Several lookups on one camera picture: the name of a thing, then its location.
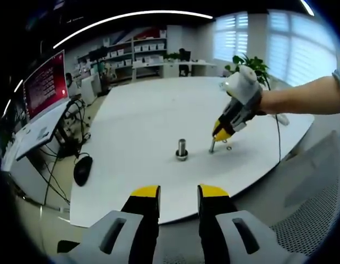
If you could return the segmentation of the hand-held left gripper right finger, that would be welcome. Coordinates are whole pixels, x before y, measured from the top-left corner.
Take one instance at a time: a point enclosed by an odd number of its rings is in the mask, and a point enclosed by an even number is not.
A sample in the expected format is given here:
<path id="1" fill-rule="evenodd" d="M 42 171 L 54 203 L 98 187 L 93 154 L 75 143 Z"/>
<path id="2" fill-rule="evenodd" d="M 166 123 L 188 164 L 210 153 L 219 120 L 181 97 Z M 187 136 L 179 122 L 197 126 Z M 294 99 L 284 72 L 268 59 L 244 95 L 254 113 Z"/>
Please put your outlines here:
<path id="1" fill-rule="evenodd" d="M 205 263 L 304 263 L 277 242 L 275 232 L 239 211 L 222 188 L 198 185 L 199 236 Z"/>

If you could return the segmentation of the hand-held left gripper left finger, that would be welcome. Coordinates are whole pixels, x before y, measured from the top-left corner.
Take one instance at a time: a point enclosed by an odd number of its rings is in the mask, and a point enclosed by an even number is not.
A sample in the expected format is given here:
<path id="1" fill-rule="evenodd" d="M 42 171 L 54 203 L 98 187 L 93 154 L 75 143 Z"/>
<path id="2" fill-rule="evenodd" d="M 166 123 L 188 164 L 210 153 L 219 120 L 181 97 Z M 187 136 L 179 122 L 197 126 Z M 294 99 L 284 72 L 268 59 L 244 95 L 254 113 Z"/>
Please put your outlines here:
<path id="1" fill-rule="evenodd" d="M 134 190 L 120 211 L 89 227 L 58 263 L 152 263 L 159 235 L 160 186 Z"/>

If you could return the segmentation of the person's right hand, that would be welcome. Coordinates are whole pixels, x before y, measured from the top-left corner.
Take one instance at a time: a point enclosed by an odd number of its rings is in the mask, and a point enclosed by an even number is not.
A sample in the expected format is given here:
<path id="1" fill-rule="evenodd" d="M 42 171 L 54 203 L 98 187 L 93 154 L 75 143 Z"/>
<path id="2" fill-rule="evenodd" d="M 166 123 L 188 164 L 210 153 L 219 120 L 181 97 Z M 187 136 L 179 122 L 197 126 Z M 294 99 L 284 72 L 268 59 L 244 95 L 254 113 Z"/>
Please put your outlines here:
<path id="1" fill-rule="evenodd" d="M 278 91 L 263 90 L 257 115 L 277 114 Z"/>

